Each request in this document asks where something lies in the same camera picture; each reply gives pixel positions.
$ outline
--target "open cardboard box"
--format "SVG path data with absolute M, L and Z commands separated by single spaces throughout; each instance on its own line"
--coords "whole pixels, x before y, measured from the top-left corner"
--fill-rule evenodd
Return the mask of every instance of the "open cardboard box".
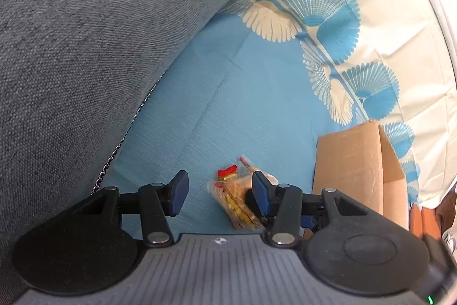
M 408 229 L 406 178 L 376 121 L 318 139 L 312 192 L 324 188 L 338 189 Z

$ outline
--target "cardboard box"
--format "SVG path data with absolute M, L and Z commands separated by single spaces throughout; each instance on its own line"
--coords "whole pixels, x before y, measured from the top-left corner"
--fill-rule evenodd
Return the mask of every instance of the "cardboard box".
M 324 188 L 338 189 L 408 229 L 406 178 L 376 121 L 318 139 L 312 192 Z

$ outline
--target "cream petal motif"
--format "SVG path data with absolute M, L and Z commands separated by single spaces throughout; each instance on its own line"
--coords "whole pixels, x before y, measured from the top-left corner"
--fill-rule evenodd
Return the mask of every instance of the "cream petal motif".
M 321 57 L 322 52 L 317 46 L 309 39 L 300 44 L 314 94 L 325 104 L 333 121 L 342 125 L 351 123 L 353 99 L 339 80 L 330 78 L 330 66 Z
M 290 41 L 302 31 L 297 21 L 269 1 L 253 4 L 244 14 L 243 22 L 257 35 L 272 42 Z

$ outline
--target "gray sofa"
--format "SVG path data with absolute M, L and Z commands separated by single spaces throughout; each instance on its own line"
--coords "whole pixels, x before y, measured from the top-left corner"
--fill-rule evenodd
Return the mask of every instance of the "gray sofa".
M 91 193 L 148 91 L 226 1 L 0 0 L 0 305 L 24 290 L 16 239 Z

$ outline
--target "gray gripper base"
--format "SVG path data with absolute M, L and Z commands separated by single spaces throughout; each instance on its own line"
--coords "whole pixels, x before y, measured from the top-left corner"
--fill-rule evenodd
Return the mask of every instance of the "gray gripper base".
M 315 279 L 292 250 L 258 234 L 183 234 L 172 247 L 150 249 L 132 274 L 96 294 L 63 298 L 28 290 L 16 305 L 423 305 L 408 292 L 353 297 Z

